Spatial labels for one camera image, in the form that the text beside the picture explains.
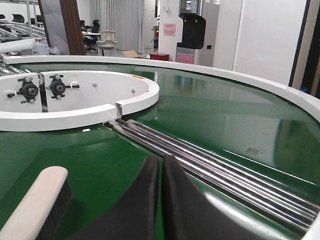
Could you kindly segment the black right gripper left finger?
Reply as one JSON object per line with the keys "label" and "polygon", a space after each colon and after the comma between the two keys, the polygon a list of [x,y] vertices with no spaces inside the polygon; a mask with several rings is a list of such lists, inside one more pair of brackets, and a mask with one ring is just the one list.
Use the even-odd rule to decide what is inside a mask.
{"label": "black right gripper left finger", "polygon": [[153,240],[156,231],[159,162],[156,156],[77,167],[63,180],[41,229],[43,240]]}

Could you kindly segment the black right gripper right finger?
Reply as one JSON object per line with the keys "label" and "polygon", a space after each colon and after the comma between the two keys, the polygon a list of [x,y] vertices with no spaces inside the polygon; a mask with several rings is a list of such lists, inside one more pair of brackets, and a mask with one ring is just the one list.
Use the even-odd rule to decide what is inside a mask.
{"label": "black right gripper right finger", "polygon": [[213,206],[190,180],[178,160],[162,160],[161,206],[167,240],[268,240],[268,229],[253,231]]}

